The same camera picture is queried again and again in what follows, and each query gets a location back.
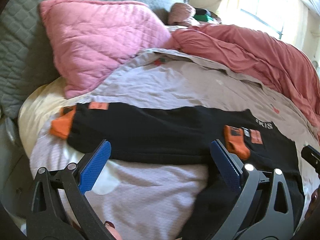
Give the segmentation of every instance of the green cloth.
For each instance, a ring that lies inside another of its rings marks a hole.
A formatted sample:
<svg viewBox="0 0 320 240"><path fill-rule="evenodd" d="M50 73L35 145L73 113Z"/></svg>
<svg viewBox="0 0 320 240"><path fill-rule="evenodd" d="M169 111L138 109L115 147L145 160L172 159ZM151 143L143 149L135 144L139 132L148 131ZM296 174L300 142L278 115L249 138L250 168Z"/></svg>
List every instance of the green cloth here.
<svg viewBox="0 0 320 240"><path fill-rule="evenodd" d="M202 22L210 22L213 21L213 18L211 18L208 15L195 15L194 19L196 19L197 21L202 21Z"/></svg>

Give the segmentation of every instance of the silver rivet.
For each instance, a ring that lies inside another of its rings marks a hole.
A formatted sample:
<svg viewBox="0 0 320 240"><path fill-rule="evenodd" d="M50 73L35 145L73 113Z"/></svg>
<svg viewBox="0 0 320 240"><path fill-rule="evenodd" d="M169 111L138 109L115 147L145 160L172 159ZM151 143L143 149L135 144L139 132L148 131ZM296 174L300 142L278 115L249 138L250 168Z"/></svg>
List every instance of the silver rivet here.
<svg viewBox="0 0 320 240"><path fill-rule="evenodd" d="M281 175L282 171L281 171L281 169L275 169L275 173L278 174L278 175Z"/></svg>
<svg viewBox="0 0 320 240"><path fill-rule="evenodd" d="M44 172L45 172L45 168L44 168L44 167L41 167L41 168L38 170L38 172L39 172L40 174L44 173Z"/></svg>
<svg viewBox="0 0 320 240"><path fill-rule="evenodd" d="M74 170L75 168L76 168L76 164L75 163L70 163L69 165L68 165L68 170Z"/></svg>
<svg viewBox="0 0 320 240"><path fill-rule="evenodd" d="M247 171L253 171L254 169L253 165L250 163L247 163L244 167Z"/></svg>

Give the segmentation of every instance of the wrinkled fabric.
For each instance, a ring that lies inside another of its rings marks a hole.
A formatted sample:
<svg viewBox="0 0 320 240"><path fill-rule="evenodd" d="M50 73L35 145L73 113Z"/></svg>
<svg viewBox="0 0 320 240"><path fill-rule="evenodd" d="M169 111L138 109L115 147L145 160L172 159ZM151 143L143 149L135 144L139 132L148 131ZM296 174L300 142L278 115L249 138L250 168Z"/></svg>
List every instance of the wrinkled fabric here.
<svg viewBox="0 0 320 240"><path fill-rule="evenodd" d="M40 11L66 98L92 91L140 49L160 48L170 37L141 2L46 0Z"/></svg>
<svg viewBox="0 0 320 240"><path fill-rule="evenodd" d="M320 84L312 63L294 46L235 25L176 30L165 46L219 62L289 98L320 135Z"/></svg>

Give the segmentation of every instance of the pillow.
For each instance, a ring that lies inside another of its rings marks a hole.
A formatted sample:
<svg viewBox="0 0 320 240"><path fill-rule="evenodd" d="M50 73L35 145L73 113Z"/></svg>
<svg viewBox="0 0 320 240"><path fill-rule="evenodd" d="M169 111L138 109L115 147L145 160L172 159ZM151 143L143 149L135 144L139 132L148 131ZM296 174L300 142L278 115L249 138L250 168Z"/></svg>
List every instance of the pillow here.
<svg viewBox="0 0 320 240"><path fill-rule="evenodd" d="M171 36L136 1L46 0L40 12L66 98L92 91L140 49L161 48Z"/></svg>
<svg viewBox="0 0 320 240"><path fill-rule="evenodd" d="M196 9L186 3L177 2L172 5L169 17L169 25L181 25L189 27L191 25L199 25L199 22L193 18Z"/></svg>

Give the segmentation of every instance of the blue gripper pad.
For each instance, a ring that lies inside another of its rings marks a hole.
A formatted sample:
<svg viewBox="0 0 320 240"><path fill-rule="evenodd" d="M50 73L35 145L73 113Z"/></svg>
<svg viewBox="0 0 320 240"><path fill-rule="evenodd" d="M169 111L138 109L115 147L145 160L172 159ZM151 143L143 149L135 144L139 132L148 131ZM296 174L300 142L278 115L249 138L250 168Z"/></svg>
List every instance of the blue gripper pad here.
<svg viewBox="0 0 320 240"><path fill-rule="evenodd" d="M111 154L111 145L105 141L80 174L79 190L84 195L90 191Z"/></svg>
<svg viewBox="0 0 320 240"><path fill-rule="evenodd" d="M225 151L227 150L223 149L216 140L211 143L211 157L222 178L229 190L239 193L241 192L241 174Z"/></svg>

